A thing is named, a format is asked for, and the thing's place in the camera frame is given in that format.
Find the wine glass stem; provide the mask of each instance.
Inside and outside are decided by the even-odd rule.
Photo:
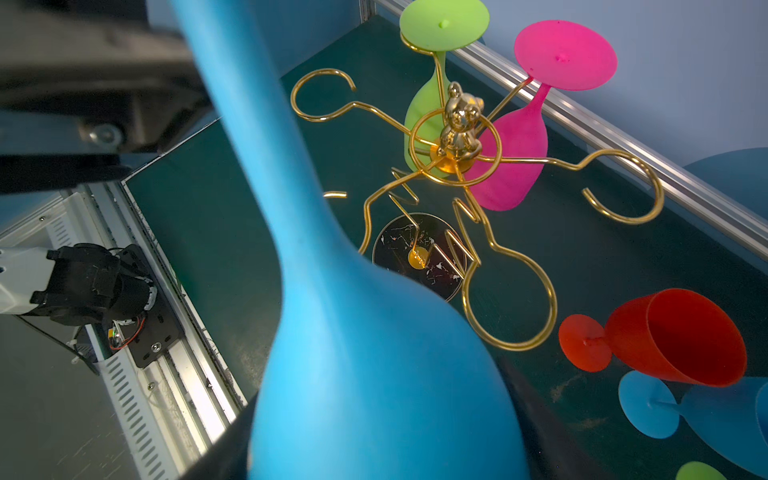
[[[659,402],[658,400],[651,400],[648,402],[648,405],[652,407],[657,407],[659,409],[671,410],[672,412],[680,413],[680,406],[676,403]]]
[[[551,89],[552,87],[549,85],[541,84],[541,87],[538,88],[536,95],[534,95],[533,100],[531,100],[531,103],[528,104],[528,106],[541,111],[541,106],[544,105],[544,100],[547,98],[547,94]]]
[[[605,343],[605,337],[603,336],[599,336],[593,339],[584,339],[584,344],[586,346],[603,345],[604,343]]]
[[[437,62],[435,63],[435,79],[437,80],[438,85],[438,94],[440,95],[441,99],[441,107],[445,106],[445,100],[447,100],[447,90],[448,90],[448,77],[445,75],[445,52],[444,51],[436,51],[435,55],[437,56]]]

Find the gold wire hook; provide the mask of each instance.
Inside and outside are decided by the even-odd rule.
[[[398,168],[392,167],[392,175],[395,179],[401,178],[402,175],[407,175],[407,172],[404,172]],[[420,265],[421,268],[424,268],[429,263],[429,259],[432,258],[432,254],[437,251],[437,253],[442,257],[443,260],[451,267],[451,269],[456,272],[456,274],[464,280],[464,275],[466,274],[465,268],[462,265],[460,261],[458,261],[458,256],[456,255],[456,250],[454,248],[454,245],[458,245],[458,248],[464,252],[464,254],[474,260],[472,255],[469,253],[469,250],[464,247],[464,244],[462,241],[453,233],[452,230],[446,230],[445,231],[445,242],[448,244],[448,248],[451,251],[452,257],[448,257],[448,255],[445,254],[445,252],[440,248],[440,246],[437,243],[432,243],[429,246],[429,249],[426,250],[424,254],[420,253],[418,249],[416,248],[416,242],[419,240],[419,233],[421,232],[422,226],[419,225],[419,223],[416,220],[413,220],[413,217],[411,217],[411,214],[400,204],[400,202],[403,202],[404,204],[417,206],[419,205],[419,196],[416,195],[416,193],[411,190],[411,187],[408,186],[408,184],[403,184],[402,187],[408,192],[408,195],[411,197],[411,200],[405,199],[403,197],[400,197],[399,195],[395,195],[393,193],[389,193],[389,199],[400,209],[403,215],[408,219],[408,221],[411,223],[411,225],[415,228],[415,233],[413,234],[413,241],[411,242],[411,245],[409,246],[410,252],[409,252],[409,262],[410,262],[410,256],[413,255]]]
[[[650,183],[654,187],[654,205],[647,214],[641,217],[626,217],[624,215],[619,215],[609,210],[605,205],[602,204],[602,202],[600,202],[595,197],[595,195],[592,193],[591,190],[589,190],[589,188],[585,188],[581,191],[581,193],[584,195],[584,197],[587,198],[587,201],[589,202],[589,204],[595,210],[605,215],[606,217],[612,220],[615,220],[619,223],[625,223],[627,225],[640,225],[642,223],[650,222],[654,218],[658,217],[661,211],[664,209],[664,186],[661,184],[661,180],[659,180],[659,177],[656,175],[656,172],[654,172],[653,169],[648,167],[648,165],[644,161],[642,161],[639,157],[627,151],[615,150],[612,148],[604,148],[602,150],[598,150],[592,154],[587,155],[586,157],[584,157],[582,161],[580,161],[577,164],[572,164],[567,161],[559,160],[557,158],[552,158],[552,157],[542,157],[542,158],[503,157],[501,163],[503,164],[547,164],[547,165],[554,165],[556,167],[564,168],[570,171],[579,171],[584,167],[586,167],[587,165],[589,165],[595,158],[602,157],[603,155],[607,155],[609,157],[621,157],[635,164],[635,166],[637,166],[645,174],[645,177],[647,178],[648,183]],[[495,161],[495,158],[484,157],[482,155],[478,155],[477,158],[478,160],[484,161],[484,162]]]
[[[416,53],[420,53],[422,55],[429,55],[435,61],[435,70],[437,71],[437,88],[438,88],[438,91],[440,92],[440,105],[445,107],[445,83],[443,83],[442,81],[442,76],[443,76],[442,65],[440,64],[440,57],[438,57],[437,52],[424,50],[422,48],[415,46],[413,43],[408,41],[405,36],[403,36],[402,31],[400,32],[400,40],[402,41],[402,43],[406,44],[406,47],[410,48]]]
[[[301,87],[304,86],[305,83],[307,83],[312,78],[319,77],[320,75],[336,75],[338,77],[344,78],[346,80],[346,83],[349,85],[349,88],[351,88],[352,91],[357,91],[357,87],[355,86],[355,82],[352,80],[352,77],[350,77],[347,73],[341,70],[338,70],[336,68],[321,68],[319,70],[311,71],[310,73],[301,77],[301,79],[293,86],[293,90],[291,90],[290,92],[290,106],[293,109],[293,111],[295,111],[296,114],[299,115],[304,120],[316,122],[316,123],[322,123],[328,120],[333,120],[334,118],[341,117],[342,115],[352,110],[353,108],[360,108],[362,110],[368,111],[374,114],[375,116],[381,118],[386,123],[400,130],[402,133],[406,135],[411,134],[411,131],[408,128],[406,128],[405,125],[401,124],[400,122],[390,117],[388,114],[384,113],[378,108],[374,107],[373,105],[370,105],[361,101],[351,101],[348,104],[344,105],[343,107],[339,108],[338,110],[333,111],[326,115],[310,115],[310,114],[304,113],[299,108],[299,105],[296,103],[296,96],[299,94],[299,90],[301,89]],[[437,145],[435,142],[424,140],[423,138],[420,138],[420,137],[417,137],[417,140],[422,142],[423,144],[429,145],[430,147],[434,147]]]

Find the white wall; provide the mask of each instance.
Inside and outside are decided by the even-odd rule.
[[[603,35],[619,67],[603,87],[567,92],[681,165],[768,147],[767,0],[483,0],[486,43],[515,60],[527,25],[568,20]]]

